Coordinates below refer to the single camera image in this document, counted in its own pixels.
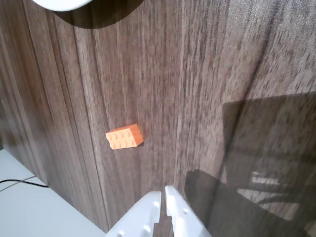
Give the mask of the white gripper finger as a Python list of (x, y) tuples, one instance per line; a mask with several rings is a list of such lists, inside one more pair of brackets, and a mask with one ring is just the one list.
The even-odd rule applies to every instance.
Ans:
[(160, 220), (160, 191), (151, 191), (137, 201), (106, 233), (105, 237), (152, 237)]
[(211, 237), (181, 194), (171, 185), (165, 186), (166, 214), (172, 219), (175, 237)]

